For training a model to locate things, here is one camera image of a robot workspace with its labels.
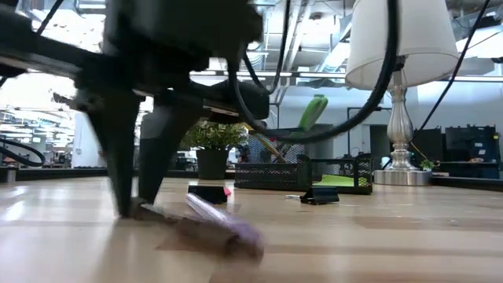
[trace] black pot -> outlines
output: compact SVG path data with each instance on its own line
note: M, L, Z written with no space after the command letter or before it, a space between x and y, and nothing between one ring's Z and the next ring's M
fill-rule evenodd
M199 179L223 180L226 176L228 150L200 149L196 151Z

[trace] mesh desk organizer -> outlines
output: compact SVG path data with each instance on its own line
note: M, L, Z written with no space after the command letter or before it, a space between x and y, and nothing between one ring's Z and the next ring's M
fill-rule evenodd
M363 195L373 191L369 154L355 158L310 159L304 145L290 145L287 152L282 152L280 143L255 132L250 132L248 144L250 163L236 164L234 186L237 188L307 192L323 187L336 188L338 193Z

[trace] white lampshade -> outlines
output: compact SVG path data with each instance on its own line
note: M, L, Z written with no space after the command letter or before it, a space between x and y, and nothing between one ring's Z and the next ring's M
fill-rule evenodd
M456 39L445 0L400 0L399 55L407 56L404 87L449 75L458 59ZM387 41L387 0L357 0L351 28L346 81L372 90L379 76Z

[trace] table lamp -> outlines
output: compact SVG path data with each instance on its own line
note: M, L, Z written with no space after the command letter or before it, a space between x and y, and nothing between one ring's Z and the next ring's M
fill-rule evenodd
M387 135L393 143L391 166L374 172L382 185L426 186L431 173L410 163L407 150L413 125L406 109L405 89L448 76L458 52L445 0L399 0L400 43L398 60L388 90L392 111ZM351 28L351 52L346 82L373 90L383 64L387 41L387 1L357 0Z

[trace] potted plant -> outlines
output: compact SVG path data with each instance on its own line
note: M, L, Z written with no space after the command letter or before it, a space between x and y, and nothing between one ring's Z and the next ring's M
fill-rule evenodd
M433 169L435 165L430 160L423 160L420 166L423 168L423 171L431 172L431 169Z
M241 124L220 124L200 121L190 128L182 144L196 148L199 179L223 180L229 150L246 139L246 128Z

